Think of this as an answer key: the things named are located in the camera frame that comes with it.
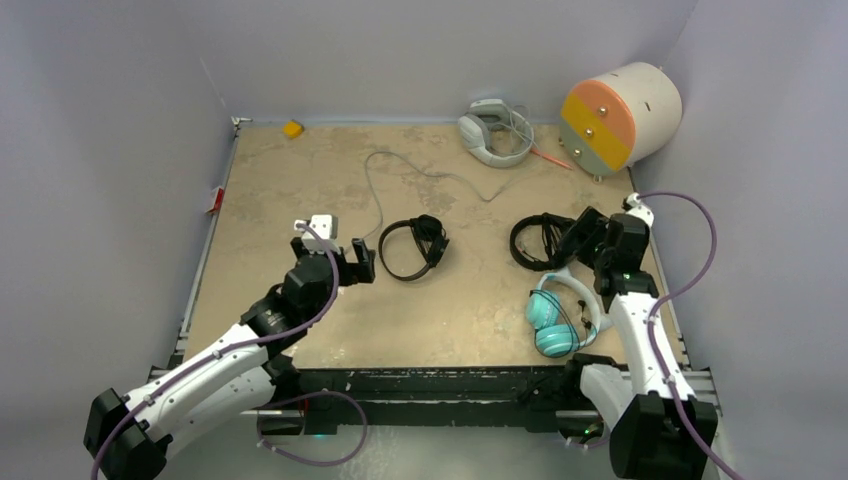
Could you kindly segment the black headset with microphone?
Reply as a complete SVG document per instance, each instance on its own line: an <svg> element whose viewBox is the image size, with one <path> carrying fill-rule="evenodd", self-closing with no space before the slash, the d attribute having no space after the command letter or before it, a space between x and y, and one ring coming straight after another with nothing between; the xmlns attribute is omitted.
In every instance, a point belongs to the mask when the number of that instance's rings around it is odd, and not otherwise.
<svg viewBox="0 0 848 480"><path fill-rule="evenodd" d="M577 244L566 239L576 223L574 218L547 212L522 218L509 235L513 261L534 272L565 267L577 258Z"/></svg>

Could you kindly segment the teal cat-ear headphones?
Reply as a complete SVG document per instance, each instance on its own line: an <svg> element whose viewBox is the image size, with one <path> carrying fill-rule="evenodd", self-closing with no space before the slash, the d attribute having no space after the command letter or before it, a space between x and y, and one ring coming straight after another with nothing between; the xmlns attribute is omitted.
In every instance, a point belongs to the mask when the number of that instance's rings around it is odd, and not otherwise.
<svg viewBox="0 0 848 480"><path fill-rule="evenodd" d="M560 296L545 287L551 282L568 287L578 296L584 334L578 332ZM534 330L536 350L547 358L561 358L591 346L601 333L613 326L595 294L568 267L544 274L529 291L525 318Z"/></svg>

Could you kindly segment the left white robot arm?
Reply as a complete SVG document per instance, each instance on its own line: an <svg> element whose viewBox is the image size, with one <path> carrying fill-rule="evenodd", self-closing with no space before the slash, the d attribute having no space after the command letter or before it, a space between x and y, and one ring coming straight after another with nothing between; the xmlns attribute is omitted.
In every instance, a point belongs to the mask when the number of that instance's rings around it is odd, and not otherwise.
<svg viewBox="0 0 848 480"><path fill-rule="evenodd" d="M229 417L257 407L300 409L337 397L366 416L350 395L307 392L285 350L304 338L340 288L374 282L376 252L352 241L356 260L312 230L295 238L294 266L200 353L127 393L109 388L89 410L83 444L93 479L154 479L169 460Z"/></svg>

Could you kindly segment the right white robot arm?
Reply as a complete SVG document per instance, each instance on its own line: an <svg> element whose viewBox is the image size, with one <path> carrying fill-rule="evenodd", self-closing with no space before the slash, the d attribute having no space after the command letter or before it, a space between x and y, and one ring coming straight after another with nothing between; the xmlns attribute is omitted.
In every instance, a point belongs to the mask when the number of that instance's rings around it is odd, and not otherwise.
<svg viewBox="0 0 848 480"><path fill-rule="evenodd" d="M659 290L642 268L652 222L644 205L611 216L588 207L565 231L565 261L591 269L594 283L587 287L568 268L554 277L586 302L599 330L618 332L627 369L594 357L564 376L561 392L569 404L591 402L600 413L617 477L700 479L718 413L697 397L664 336Z"/></svg>

